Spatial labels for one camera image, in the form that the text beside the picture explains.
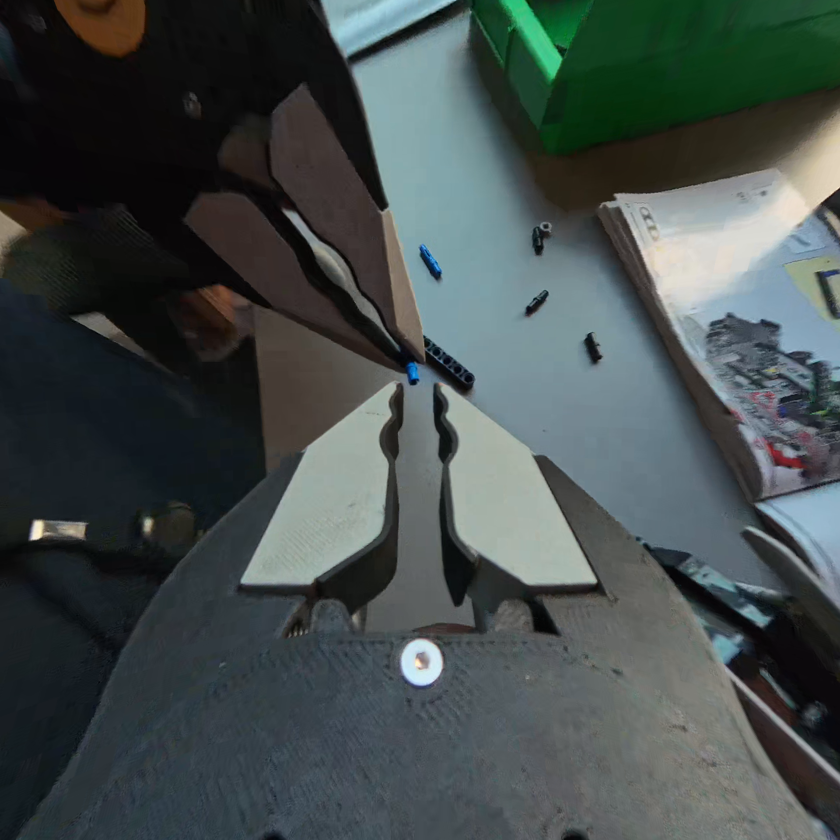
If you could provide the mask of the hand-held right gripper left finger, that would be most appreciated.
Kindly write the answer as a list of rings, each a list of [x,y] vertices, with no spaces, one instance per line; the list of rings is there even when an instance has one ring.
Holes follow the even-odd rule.
[[[239,586],[363,611],[396,572],[403,386],[382,387],[301,454]]]

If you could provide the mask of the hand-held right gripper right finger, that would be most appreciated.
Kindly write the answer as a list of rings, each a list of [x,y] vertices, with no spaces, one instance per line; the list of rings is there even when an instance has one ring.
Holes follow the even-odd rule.
[[[434,386],[438,518],[450,601],[477,632],[558,632],[545,597],[599,580],[529,446],[449,385]]]

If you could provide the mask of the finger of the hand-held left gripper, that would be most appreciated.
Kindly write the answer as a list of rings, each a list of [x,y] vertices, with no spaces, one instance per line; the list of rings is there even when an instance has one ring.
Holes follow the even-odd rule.
[[[268,166],[287,215],[319,262],[355,328],[400,362],[424,362],[425,346],[393,215],[381,210],[309,87],[300,84],[269,116]]]
[[[402,369],[399,355],[377,347],[306,278],[293,248],[247,196],[200,193],[186,213],[185,225],[265,299],[265,308],[369,361]]]

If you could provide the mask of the black lego beam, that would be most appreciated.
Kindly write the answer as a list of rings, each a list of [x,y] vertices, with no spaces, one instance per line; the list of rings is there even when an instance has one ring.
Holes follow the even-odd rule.
[[[447,382],[462,392],[470,392],[476,382],[475,375],[438,343],[423,336],[425,363],[442,375]]]

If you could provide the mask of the lego instruction booklet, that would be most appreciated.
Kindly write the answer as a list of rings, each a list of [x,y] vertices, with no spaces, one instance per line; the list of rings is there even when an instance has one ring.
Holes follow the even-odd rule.
[[[597,215],[745,496],[838,482],[838,215],[776,170]]]

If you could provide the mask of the person's dark clothed torso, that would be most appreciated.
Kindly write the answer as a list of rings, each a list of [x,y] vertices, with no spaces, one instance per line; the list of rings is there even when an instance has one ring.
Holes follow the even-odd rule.
[[[209,530],[266,475],[256,381],[234,413],[2,281],[2,838],[63,773],[175,558],[143,517]]]

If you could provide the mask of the green plastic bin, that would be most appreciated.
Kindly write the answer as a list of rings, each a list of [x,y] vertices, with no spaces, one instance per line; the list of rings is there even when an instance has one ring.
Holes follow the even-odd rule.
[[[475,1],[549,154],[838,87],[838,1]]]

